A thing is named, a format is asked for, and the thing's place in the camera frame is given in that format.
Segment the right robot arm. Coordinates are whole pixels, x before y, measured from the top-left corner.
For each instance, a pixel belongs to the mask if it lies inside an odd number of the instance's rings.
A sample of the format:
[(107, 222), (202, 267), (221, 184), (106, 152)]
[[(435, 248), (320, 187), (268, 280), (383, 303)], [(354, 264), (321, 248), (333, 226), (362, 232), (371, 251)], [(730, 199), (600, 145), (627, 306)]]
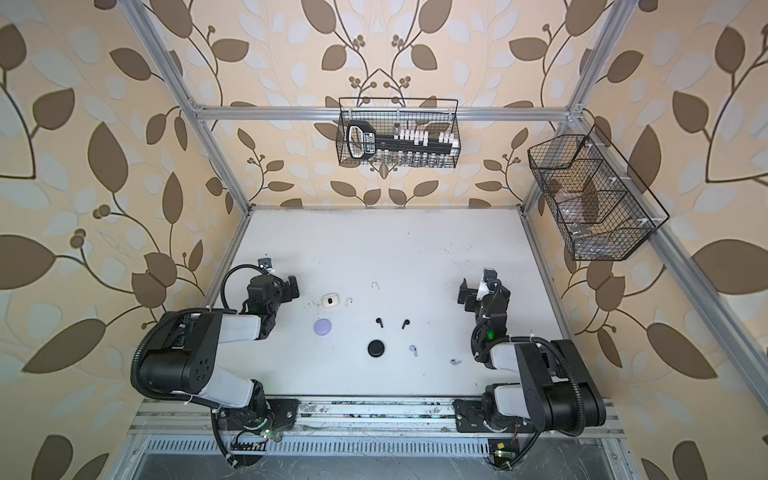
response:
[(518, 426), (576, 437), (606, 422), (605, 402), (575, 344), (507, 332), (511, 291), (487, 270), (477, 288), (463, 281), (457, 303), (475, 317), (473, 359), (490, 370), (511, 372), (513, 383), (487, 386), (481, 400), (455, 401), (460, 431), (505, 433)]

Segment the cream earbud charging case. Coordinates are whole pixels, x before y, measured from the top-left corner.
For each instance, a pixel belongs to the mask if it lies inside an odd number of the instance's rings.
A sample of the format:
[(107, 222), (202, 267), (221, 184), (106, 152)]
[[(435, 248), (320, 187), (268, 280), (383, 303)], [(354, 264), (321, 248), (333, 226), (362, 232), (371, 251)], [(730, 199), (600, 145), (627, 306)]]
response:
[(336, 293), (326, 294), (321, 299), (322, 306), (326, 309), (335, 308), (340, 303), (340, 297)]

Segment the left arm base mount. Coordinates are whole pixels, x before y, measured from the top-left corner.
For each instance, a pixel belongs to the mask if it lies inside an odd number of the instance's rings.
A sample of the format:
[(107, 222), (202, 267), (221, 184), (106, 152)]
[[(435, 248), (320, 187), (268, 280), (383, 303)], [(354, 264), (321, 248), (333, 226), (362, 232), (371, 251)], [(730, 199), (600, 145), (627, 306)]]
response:
[(270, 443), (282, 440), (298, 418), (300, 401), (289, 398), (254, 400), (249, 406), (220, 407), (210, 413), (216, 446), (234, 469), (258, 463)]

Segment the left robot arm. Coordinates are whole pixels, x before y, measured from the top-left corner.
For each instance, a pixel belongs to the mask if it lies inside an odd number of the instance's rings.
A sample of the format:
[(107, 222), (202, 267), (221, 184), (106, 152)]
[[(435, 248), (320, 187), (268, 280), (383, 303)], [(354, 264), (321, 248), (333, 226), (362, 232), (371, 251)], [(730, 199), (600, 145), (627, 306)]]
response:
[(147, 399), (202, 405), (215, 415), (242, 416), (248, 429), (262, 428), (276, 418), (263, 384), (218, 366), (218, 350), (267, 339), (280, 307), (299, 297), (297, 278), (277, 276), (269, 258), (231, 268), (221, 281), (219, 308), (171, 311), (152, 326), (132, 358), (132, 387)]

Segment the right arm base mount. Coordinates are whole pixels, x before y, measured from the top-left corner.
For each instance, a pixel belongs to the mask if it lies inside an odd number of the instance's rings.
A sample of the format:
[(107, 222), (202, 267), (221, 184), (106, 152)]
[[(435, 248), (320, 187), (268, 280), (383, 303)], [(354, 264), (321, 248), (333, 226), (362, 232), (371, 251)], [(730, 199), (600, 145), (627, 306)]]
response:
[(487, 395), (480, 400), (456, 399), (452, 407), (459, 433), (495, 434), (488, 440), (487, 459), (497, 471), (514, 470), (541, 435), (528, 419), (495, 413)]

